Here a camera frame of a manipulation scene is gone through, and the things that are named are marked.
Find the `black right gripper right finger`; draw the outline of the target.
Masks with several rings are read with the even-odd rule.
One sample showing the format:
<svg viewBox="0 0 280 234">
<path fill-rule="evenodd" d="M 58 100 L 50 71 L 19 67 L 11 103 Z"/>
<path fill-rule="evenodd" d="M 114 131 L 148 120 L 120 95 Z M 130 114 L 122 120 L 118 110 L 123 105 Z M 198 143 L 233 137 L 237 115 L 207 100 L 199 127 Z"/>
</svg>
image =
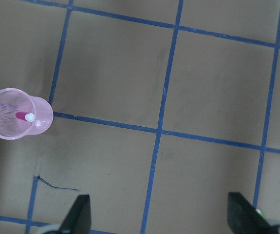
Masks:
<svg viewBox="0 0 280 234">
<path fill-rule="evenodd" d="M 228 226 L 234 234 L 269 234 L 271 229 L 239 192 L 228 193 Z"/>
</svg>

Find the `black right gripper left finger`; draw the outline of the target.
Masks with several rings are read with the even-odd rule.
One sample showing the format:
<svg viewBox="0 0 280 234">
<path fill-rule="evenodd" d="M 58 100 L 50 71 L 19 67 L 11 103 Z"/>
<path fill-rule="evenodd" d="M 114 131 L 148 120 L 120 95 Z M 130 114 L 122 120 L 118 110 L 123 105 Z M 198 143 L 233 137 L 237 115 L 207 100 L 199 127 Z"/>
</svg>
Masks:
<svg viewBox="0 0 280 234">
<path fill-rule="evenodd" d="M 92 226 L 89 195 L 79 195 L 60 226 L 61 234 L 89 234 Z"/>
</svg>

